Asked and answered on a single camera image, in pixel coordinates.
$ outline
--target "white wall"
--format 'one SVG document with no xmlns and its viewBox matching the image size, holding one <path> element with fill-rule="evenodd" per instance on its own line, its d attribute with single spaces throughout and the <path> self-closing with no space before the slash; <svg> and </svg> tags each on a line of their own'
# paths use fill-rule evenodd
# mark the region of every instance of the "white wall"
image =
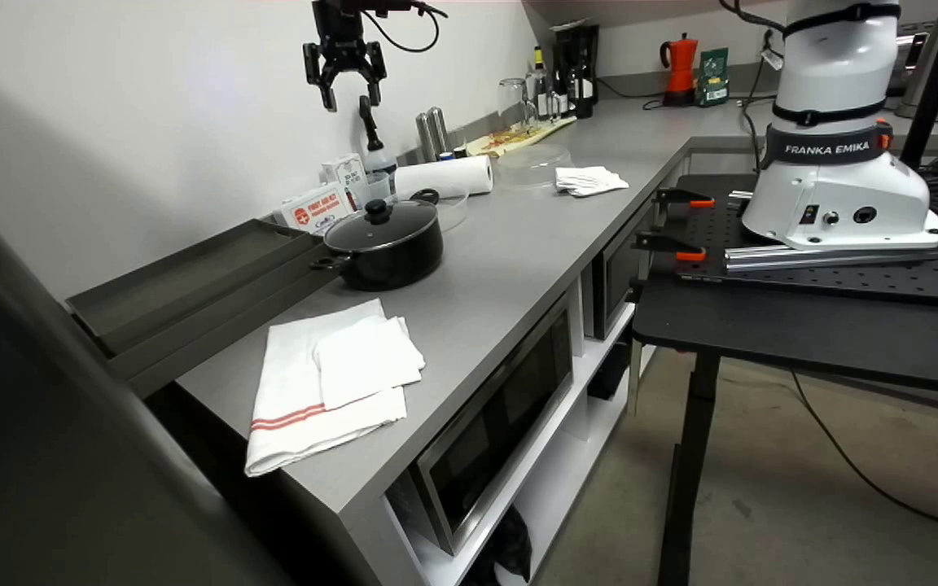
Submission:
<svg viewBox="0 0 938 586">
<path fill-rule="evenodd" d="M 792 0 L 757 5 L 750 12 L 785 24 Z M 764 47 L 764 31 L 738 20 L 728 11 L 687 12 L 675 20 L 644 20 L 607 27 L 600 36 L 600 76 L 639 76 L 661 72 L 661 42 L 690 33 L 700 38 L 700 48 L 731 48 L 731 63 L 757 63 Z M 938 16 L 938 0 L 904 0 L 904 24 L 923 24 Z"/>
<path fill-rule="evenodd" d="M 437 5 L 437 53 L 386 48 L 394 153 L 419 110 L 455 127 L 511 104 L 498 80 L 534 47 L 518 0 Z M 387 27 L 429 38 L 412 12 Z M 361 82 L 340 80 L 327 115 L 295 63 L 309 38 L 309 0 L 0 0 L 0 230 L 72 297 L 277 208 L 361 146 Z"/>
</svg>

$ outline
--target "metal table leg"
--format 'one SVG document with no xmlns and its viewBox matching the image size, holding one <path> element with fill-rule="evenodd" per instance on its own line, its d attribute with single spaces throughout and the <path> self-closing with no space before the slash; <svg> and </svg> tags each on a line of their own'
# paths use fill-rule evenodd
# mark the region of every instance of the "metal table leg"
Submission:
<svg viewBox="0 0 938 586">
<path fill-rule="evenodd" d="M 661 573 L 657 573 L 661 586 L 690 583 L 693 505 L 703 471 L 711 416 L 716 407 L 716 378 L 720 378 L 720 355 L 700 353 L 690 376 L 683 433 L 673 455 Z"/>
</svg>

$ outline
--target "folded paper towel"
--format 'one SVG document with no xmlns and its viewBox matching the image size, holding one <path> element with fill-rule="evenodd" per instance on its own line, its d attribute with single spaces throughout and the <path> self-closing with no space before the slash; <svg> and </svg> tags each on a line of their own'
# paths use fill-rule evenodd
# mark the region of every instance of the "folded paper towel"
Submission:
<svg viewBox="0 0 938 586">
<path fill-rule="evenodd" d="M 593 198 L 603 191 L 623 191 L 628 182 L 607 165 L 557 165 L 557 190 L 575 198 Z"/>
<path fill-rule="evenodd" d="M 379 299 L 275 326 L 245 475 L 269 475 L 407 416 L 402 384 L 421 382 L 421 369 L 403 319 L 386 319 Z"/>
</svg>

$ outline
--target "black table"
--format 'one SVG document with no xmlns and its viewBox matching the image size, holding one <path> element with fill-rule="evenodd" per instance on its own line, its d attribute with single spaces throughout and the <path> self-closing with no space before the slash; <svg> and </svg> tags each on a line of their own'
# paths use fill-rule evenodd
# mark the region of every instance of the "black table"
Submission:
<svg viewBox="0 0 938 586">
<path fill-rule="evenodd" d="M 938 390 L 938 303 L 651 278 L 632 332 L 650 346 L 699 353 L 667 478 L 661 586 L 690 579 L 693 502 L 722 355 Z"/>
</svg>

